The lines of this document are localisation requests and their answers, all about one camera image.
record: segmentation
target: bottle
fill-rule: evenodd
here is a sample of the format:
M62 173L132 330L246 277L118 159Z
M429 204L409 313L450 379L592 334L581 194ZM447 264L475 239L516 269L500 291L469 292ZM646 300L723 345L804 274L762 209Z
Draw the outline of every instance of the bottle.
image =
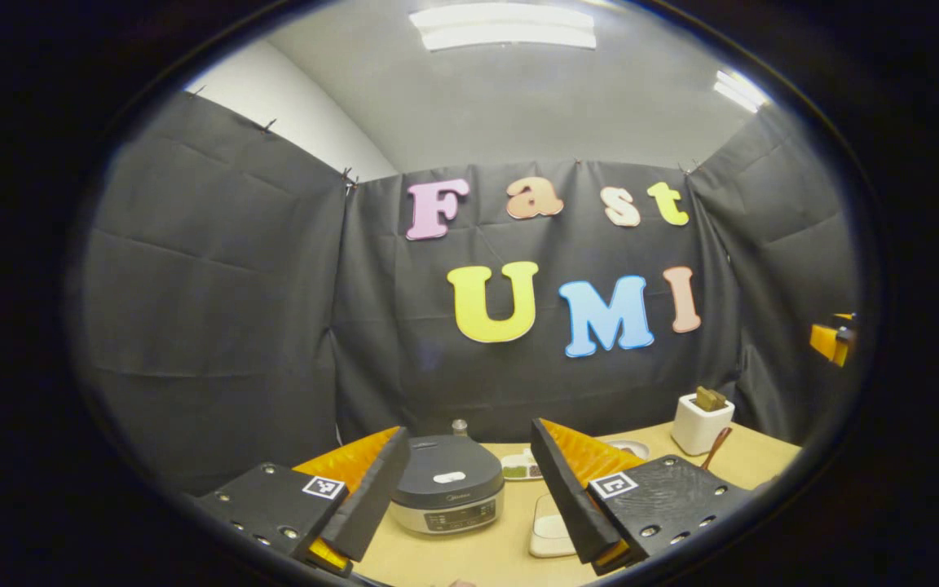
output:
M461 417L458 420L452 421L452 434L457 435L457 437L469 437L469 432L466 431L466 420L462 420Z

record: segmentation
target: blue letter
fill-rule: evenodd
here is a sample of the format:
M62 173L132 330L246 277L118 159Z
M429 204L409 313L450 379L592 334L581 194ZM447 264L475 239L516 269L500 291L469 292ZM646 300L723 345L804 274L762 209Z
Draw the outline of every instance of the blue letter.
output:
M589 327L603 345L610 350L615 345L615 335L622 326L622 338L618 346L623 349L638 349L655 341L647 328L647 311L644 309L644 287L647 282L636 275L626 275L615 283L611 305L588 281L572 281L560 286L560 297L567 300L571 309L571 343L564 351L567 356L589 356L597 352L596 343L589 339Z

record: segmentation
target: rice cooker lid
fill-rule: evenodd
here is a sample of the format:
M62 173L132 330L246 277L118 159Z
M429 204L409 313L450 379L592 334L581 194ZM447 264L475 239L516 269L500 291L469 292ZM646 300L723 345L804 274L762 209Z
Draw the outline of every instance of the rice cooker lid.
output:
M434 435L410 439L411 457L392 497L417 510L472 504L502 490L502 463L473 439Z

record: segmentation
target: foam letter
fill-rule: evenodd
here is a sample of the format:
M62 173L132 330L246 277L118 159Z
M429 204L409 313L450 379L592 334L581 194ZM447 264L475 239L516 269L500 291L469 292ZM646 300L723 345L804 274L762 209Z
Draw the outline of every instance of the foam letter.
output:
M487 315L484 282L492 278L487 267L459 267L447 273L455 286L455 324L467 338L477 342L507 342L522 337L534 326L534 283L538 265L531 261L506 263L502 275L514 286L514 315L492 320Z
M405 235L408 241L421 241L447 234L447 224L441 223L437 214L443 214L448 220L455 218L458 201L452 192L467 196L470 184L465 179L449 179L447 182L417 183L408 188L408 193L414 198L411 227Z
M637 349L655 341L647 328L647 311L644 309L644 288L647 282L636 275L628 275L615 283L615 293L610 306L588 281L572 281L560 286L560 297L567 300L571 309L571 343L564 350L567 356L589 356L597 350L596 343L589 339L589 327L603 345L610 350L615 345L618 327L622 327L622 338L618 346Z
M694 294L690 292L690 276L693 274L689 267L669 267L662 274L668 286L672 287L672 301L676 305L673 332L689 332L701 326L701 317L694 311Z
M676 201L679 200L679 192L671 189L668 183L659 182L647 188L648 196L653 197L659 203L659 212L667 223L676 224L681 227L690 220L686 212L676 208Z
M506 212L517 220L533 218L538 214L552 216L563 210L563 200L556 197L553 184L546 178L524 178L506 188L510 199Z
M603 188L600 200L607 204L604 214L618 227L634 227L640 223L640 211L633 204L633 196L622 188Z

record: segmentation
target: rice cooker control panel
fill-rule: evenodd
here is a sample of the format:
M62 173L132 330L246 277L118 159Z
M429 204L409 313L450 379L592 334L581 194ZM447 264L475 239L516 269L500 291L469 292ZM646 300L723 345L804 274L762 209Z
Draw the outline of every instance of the rice cooker control panel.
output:
M488 499L483 504L471 505L461 510L425 514L425 526L432 532L450 532L489 523L493 519L495 519L495 499Z

